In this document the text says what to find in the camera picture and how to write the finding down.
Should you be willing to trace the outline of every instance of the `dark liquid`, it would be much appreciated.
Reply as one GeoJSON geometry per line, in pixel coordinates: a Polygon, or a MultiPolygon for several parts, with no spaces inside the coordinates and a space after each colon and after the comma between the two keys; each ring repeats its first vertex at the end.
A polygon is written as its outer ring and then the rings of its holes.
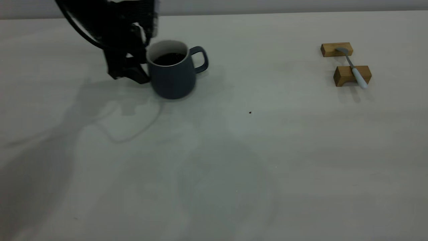
{"type": "Polygon", "coordinates": [[[153,62],[157,65],[169,66],[174,65],[176,63],[180,63],[185,57],[186,55],[184,54],[170,53],[160,56],[153,62]]]}

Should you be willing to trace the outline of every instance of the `gray wall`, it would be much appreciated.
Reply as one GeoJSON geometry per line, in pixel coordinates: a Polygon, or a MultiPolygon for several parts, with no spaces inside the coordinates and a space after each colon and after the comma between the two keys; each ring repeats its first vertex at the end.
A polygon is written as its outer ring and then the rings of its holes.
{"type": "MultiPolygon", "coordinates": [[[[163,15],[428,9],[428,0],[161,0],[163,15]]],[[[0,19],[61,17],[54,0],[0,0],[0,19]]]]}

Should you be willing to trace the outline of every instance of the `spoon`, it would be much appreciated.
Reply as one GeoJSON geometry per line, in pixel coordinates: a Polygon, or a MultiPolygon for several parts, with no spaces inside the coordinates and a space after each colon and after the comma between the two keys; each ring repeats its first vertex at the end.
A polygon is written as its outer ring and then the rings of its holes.
{"type": "Polygon", "coordinates": [[[352,64],[351,60],[349,59],[349,56],[348,56],[349,50],[347,50],[345,48],[336,48],[336,50],[345,54],[346,59],[348,60],[348,63],[351,66],[352,72],[354,73],[354,76],[357,79],[358,85],[360,85],[360,87],[362,89],[367,89],[367,83],[366,83],[366,81],[363,79],[363,77],[361,76],[360,72],[355,68],[355,66],[352,64]]]}

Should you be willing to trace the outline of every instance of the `mug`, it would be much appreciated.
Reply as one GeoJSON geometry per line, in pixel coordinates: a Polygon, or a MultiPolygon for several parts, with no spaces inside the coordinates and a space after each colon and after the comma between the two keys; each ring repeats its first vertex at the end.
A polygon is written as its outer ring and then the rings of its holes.
{"type": "Polygon", "coordinates": [[[150,82],[155,92],[166,99],[180,99],[187,96],[195,87],[196,74],[208,68],[208,56],[200,47],[189,49],[186,44],[175,40],[164,40],[149,46],[146,59],[150,82]],[[205,62],[195,68],[192,55],[202,52],[205,62]],[[168,54],[178,54],[179,62],[162,65],[157,60],[168,54]]]}

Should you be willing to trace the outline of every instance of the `cable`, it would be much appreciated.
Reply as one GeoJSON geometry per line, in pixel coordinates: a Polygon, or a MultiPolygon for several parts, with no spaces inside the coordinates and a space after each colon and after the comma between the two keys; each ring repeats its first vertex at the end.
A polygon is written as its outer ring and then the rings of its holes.
{"type": "Polygon", "coordinates": [[[94,45],[97,48],[103,49],[103,50],[110,50],[110,51],[117,51],[117,52],[139,52],[144,50],[150,43],[150,39],[152,38],[151,34],[148,34],[145,32],[146,34],[146,42],[143,44],[143,46],[138,47],[138,48],[132,48],[132,49],[128,49],[128,48],[114,48],[114,47],[110,47],[101,43],[98,43],[97,41],[93,40],[91,37],[89,37],[85,32],[83,32],[83,30],[81,30],[81,28],[76,24],[76,22],[73,20],[73,18],[68,14],[67,10],[65,9],[65,7],[63,6],[61,0],[55,0],[55,2],[57,3],[59,9],[61,10],[62,14],[64,15],[64,17],[67,19],[67,21],[70,23],[70,25],[74,28],[74,30],[77,31],[77,33],[80,34],[80,36],[82,36],[84,39],[86,39],[86,41],[90,42],[92,45],[94,45]]]}

